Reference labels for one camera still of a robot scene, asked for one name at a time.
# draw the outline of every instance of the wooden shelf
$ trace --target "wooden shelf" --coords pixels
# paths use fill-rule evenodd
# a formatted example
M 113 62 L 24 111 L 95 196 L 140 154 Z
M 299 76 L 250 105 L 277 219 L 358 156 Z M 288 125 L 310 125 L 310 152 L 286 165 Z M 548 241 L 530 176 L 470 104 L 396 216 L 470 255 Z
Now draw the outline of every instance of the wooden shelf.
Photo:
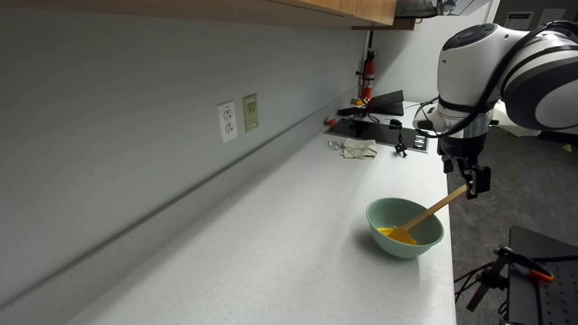
M 268 26 L 393 26 L 396 0 L 0 0 L 3 8 L 60 10 Z

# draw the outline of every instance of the light green bowl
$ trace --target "light green bowl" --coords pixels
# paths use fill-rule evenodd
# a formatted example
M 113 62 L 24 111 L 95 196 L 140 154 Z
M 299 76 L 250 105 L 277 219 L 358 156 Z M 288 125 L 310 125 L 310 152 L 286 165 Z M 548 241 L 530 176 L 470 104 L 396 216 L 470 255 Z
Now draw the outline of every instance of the light green bowl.
M 404 226 L 409 221 L 416 219 L 420 214 L 424 214 L 427 208 L 405 201 L 405 199 L 382 199 L 373 203 L 366 216 L 373 232 L 373 237 L 377 244 L 398 257 L 398 259 L 416 259 L 429 252 L 433 246 L 436 246 L 445 237 L 445 228 L 438 221 L 438 217 L 429 219 L 422 226 L 413 230 L 414 239 L 418 241 L 418 246 L 398 243 L 387 235 L 382 235 L 378 228 L 395 228 Z

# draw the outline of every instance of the outlet cover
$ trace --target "outlet cover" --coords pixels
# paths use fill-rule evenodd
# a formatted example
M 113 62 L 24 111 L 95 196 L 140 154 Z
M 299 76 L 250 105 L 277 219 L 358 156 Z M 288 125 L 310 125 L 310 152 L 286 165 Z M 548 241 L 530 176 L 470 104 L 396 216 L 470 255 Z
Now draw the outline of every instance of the outlet cover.
M 259 107 L 257 107 L 257 95 L 250 95 L 243 98 L 243 113 L 246 120 L 246 132 L 259 127 Z
M 236 116 L 236 102 L 228 102 L 218 107 L 221 140 L 223 143 L 230 143 L 239 138 L 237 131 L 237 116 Z

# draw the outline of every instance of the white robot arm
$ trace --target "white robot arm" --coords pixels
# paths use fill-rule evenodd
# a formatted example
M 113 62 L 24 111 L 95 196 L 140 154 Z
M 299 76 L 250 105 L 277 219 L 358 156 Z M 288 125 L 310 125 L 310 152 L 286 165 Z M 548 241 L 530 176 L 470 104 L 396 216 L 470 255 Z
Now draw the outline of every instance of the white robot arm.
M 537 131 L 578 125 L 578 26 L 552 22 L 532 33 L 496 24 L 452 37 L 442 53 L 436 109 L 422 111 L 414 127 L 440 138 L 445 170 L 458 161 L 469 197 L 490 190 L 490 169 L 478 163 L 498 100 L 514 123 Z

